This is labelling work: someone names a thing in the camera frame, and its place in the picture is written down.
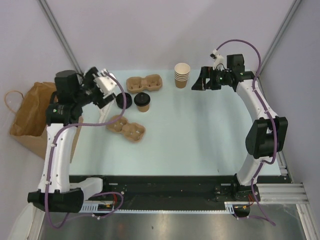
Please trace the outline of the black coffee cup lid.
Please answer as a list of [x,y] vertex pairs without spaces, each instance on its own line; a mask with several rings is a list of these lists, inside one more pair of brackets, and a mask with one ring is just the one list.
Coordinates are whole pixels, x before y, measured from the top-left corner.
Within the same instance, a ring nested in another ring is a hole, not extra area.
[[149,105],[151,102],[151,97],[149,94],[145,92],[139,92],[135,97],[134,97],[134,103],[138,107],[144,107]]

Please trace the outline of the single brown paper cup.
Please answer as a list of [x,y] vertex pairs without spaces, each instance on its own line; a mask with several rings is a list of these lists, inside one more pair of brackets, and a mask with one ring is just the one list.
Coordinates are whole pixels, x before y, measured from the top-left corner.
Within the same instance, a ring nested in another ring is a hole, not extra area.
[[137,105],[137,109],[142,112],[145,113],[150,109],[150,104],[146,104],[146,105]]

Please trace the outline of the brown pulp cup carrier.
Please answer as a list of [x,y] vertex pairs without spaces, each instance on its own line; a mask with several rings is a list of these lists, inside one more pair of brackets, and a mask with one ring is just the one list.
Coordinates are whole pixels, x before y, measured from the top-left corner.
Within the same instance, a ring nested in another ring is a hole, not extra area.
[[124,116],[121,116],[114,123],[108,124],[106,128],[113,133],[122,134],[126,140],[132,143],[140,142],[146,133],[144,126],[136,122],[129,122]]

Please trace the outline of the brown paper bag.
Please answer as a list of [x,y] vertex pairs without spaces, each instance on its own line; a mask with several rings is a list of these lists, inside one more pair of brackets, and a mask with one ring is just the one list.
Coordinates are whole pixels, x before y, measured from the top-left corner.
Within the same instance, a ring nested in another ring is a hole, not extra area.
[[53,82],[35,82],[26,94],[21,95],[19,110],[10,110],[15,118],[9,135],[42,159],[46,158],[48,140],[45,112],[55,90]]

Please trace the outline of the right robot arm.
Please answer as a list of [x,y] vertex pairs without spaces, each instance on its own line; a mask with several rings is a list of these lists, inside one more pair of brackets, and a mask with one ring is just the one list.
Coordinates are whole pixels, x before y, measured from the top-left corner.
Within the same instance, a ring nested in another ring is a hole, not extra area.
[[233,177],[229,195],[236,201],[245,201],[258,194],[257,178],[265,165],[273,165],[276,155],[283,149],[288,120],[272,110],[263,97],[252,71],[245,70],[242,54],[222,57],[217,50],[211,53],[213,66],[203,66],[196,82],[195,91],[220,90],[231,87],[245,104],[252,126],[245,138],[246,159]]

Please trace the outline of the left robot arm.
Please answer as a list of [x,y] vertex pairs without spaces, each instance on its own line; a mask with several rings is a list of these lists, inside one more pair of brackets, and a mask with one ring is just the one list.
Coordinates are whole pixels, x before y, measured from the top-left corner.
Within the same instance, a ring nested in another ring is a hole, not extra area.
[[34,207],[53,213],[78,213],[85,200],[94,195],[105,200],[111,188],[100,177],[87,177],[70,183],[69,169],[73,141],[82,126],[79,118],[89,104],[109,108],[115,100],[118,81],[106,69],[90,68],[85,74],[74,70],[55,75],[56,90],[45,111],[47,144],[43,172],[37,190],[28,193],[27,201]]

